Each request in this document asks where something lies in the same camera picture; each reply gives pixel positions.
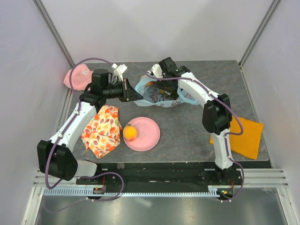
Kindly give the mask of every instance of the reflective metal surface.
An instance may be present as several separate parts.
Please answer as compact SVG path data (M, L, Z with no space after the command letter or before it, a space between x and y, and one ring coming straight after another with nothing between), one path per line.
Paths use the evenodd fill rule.
M44 196L49 210L82 197ZM59 212L40 208L42 225L286 225L276 189L244 189L232 203L201 197L122 197L79 202Z

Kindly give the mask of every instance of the orange cloth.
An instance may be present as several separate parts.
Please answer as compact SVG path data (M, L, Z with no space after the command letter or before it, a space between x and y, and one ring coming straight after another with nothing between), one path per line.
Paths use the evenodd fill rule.
M104 105L88 123L81 138L87 150L102 158L120 144L120 130L118 108Z
M244 133L240 136L229 136L231 150L245 157L257 159L259 143L263 132L263 124L241 117L239 117L239 119L244 127ZM240 132L240 126L234 117L232 117L230 125L230 132Z

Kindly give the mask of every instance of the white wall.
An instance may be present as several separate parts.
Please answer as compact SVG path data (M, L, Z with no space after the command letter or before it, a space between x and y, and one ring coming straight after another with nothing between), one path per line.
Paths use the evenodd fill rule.
M281 1L244 66L274 166L300 212L300 1Z
M240 60L272 0L42 0L75 62Z
M56 129L68 64L31 0L0 7L0 224L21 224L37 143Z

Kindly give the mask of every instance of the gray tabletop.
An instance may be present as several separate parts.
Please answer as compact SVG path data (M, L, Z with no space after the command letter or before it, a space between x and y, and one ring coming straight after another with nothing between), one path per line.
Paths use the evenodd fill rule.
M155 64L155 62L127 62L127 77L134 87L140 77ZM226 93L235 113L248 120L255 120L255 115L236 61L179 61L213 91ZM107 64L89 64L91 70L106 68ZM73 111L76 100L73 98L70 112ZM134 102L121 103L118 99L107 100L107 105L119 108L119 120L125 126L136 117L149 117L160 127L160 140L151 150L137 152L131 150L121 136L121 143L112 152L97 159L91 150L86 150L79 138L73 154L79 160L91 160L97 163L118 162L206 162L214 161L213 145L209 144L210 134L202 125L203 109L199 105L181 104L173 108L158 106L139 107ZM251 161L235 152L233 158L238 161ZM268 160L265 144L261 140L257 160Z

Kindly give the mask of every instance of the bag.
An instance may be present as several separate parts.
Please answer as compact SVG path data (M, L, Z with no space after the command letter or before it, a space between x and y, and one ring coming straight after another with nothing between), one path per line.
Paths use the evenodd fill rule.
M146 87L146 84L156 81L150 77L144 75L141 77L139 83L135 86L135 90L143 96L143 100L135 101L138 106L151 106L157 105L164 108L173 107L181 103L190 103L198 105L199 103L185 90L181 90L180 87L177 89L178 98L176 100L168 100L168 95L164 95L160 92L158 87L154 85Z

